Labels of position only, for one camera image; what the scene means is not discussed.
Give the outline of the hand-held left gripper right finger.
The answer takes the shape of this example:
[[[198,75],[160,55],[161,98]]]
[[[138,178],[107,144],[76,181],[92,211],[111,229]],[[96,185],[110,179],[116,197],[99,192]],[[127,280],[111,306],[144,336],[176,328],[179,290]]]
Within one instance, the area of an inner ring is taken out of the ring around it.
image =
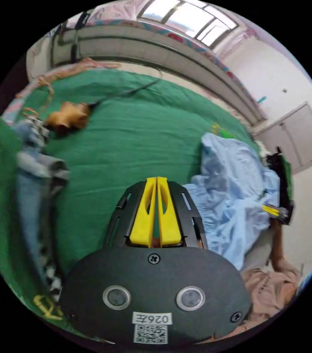
[[[165,177],[157,177],[157,204],[160,245],[179,245],[181,243],[181,232],[178,226],[168,180]]]

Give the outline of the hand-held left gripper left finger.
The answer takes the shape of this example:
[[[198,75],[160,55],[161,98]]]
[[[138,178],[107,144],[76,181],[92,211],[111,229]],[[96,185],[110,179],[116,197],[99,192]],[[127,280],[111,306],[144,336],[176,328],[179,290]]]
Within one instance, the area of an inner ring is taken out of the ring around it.
[[[146,179],[140,203],[130,233],[135,246],[151,246],[155,221],[156,177]]]

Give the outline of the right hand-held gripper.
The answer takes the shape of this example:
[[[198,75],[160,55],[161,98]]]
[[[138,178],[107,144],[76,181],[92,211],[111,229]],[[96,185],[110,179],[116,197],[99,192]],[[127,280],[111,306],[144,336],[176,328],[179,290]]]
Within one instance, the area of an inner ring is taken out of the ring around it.
[[[279,220],[283,225],[291,222],[295,207],[293,201],[293,184],[291,178],[291,164],[286,160],[281,148],[276,153],[268,155],[266,162],[271,170],[279,177],[279,205],[262,203],[262,210],[273,219]]]

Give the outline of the person's right hand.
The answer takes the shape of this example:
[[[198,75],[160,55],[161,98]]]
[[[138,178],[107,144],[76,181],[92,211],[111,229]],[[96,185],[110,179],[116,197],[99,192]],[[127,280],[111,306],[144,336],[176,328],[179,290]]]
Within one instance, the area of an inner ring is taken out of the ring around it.
[[[270,229],[273,234],[274,243],[282,243],[283,241],[283,228],[282,223],[277,219],[270,219]]]

